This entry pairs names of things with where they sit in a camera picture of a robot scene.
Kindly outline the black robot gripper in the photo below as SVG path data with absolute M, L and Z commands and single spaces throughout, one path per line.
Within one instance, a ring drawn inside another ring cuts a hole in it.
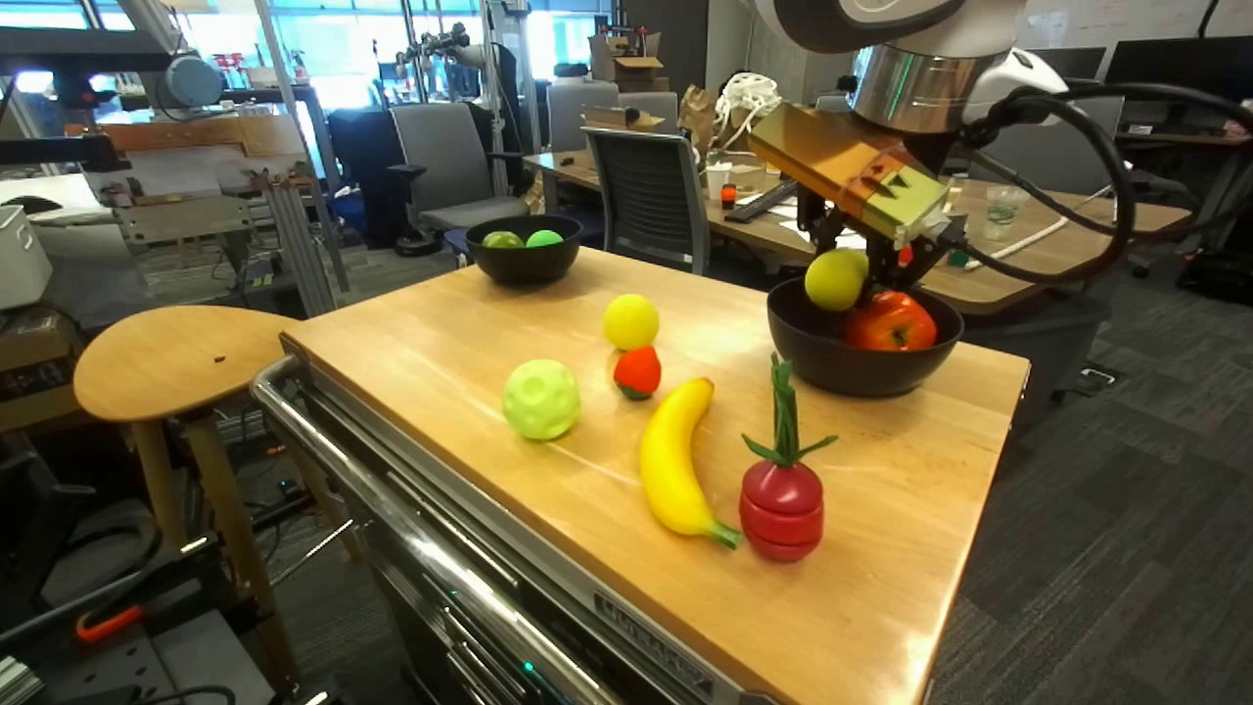
M 870 257 L 873 291 L 914 291 L 965 236 L 958 218 L 944 218 L 941 227 L 915 240 L 888 240 L 866 232 L 859 218 L 837 211 L 832 200 L 803 190 L 800 196 L 800 227 L 811 236 L 820 254 L 853 252 Z

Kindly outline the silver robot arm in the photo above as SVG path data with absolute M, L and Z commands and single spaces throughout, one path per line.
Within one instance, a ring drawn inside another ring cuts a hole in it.
M 1071 83 L 1013 42 L 1026 0 L 757 0 L 794 47 L 853 55 L 843 115 L 781 104 L 753 150 L 803 190 L 832 202 L 816 248 L 832 252 L 843 222 L 866 236 L 870 282 L 910 291 L 947 252 L 1021 282 L 1021 271 L 966 243 L 937 176 L 953 150 L 979 154 L 1007 126 L 1071 126 L 1111 179 L 1111 248 L 1061 282 L 1090 279 L 1132 232 L 1132 190 L 1111 138 L 1073 103 Z

